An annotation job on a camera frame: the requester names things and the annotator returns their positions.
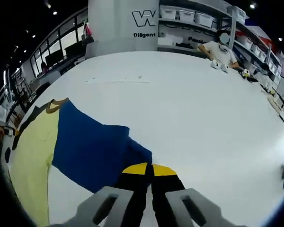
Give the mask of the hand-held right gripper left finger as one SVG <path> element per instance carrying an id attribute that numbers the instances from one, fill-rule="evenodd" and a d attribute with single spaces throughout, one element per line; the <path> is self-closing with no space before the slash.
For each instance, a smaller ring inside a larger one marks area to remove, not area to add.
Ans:
<path id="1" fill-rule="evenodd" d="M 138 227 L 146 207 L 152 165 L 126 168 L 114 186 L 105 186 L 82 202 L 71 219 L 72 227 Z"/>

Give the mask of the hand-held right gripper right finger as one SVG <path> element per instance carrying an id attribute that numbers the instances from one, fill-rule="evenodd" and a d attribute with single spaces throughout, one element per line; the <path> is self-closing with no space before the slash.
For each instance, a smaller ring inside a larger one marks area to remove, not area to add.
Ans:
<path id="1" fill-rule="evenodd" d="M 174 170 L 152 166 L 152 206 L 159 227 L 227 226 L 221 209 L 194 189 L 186 189 Z"/>

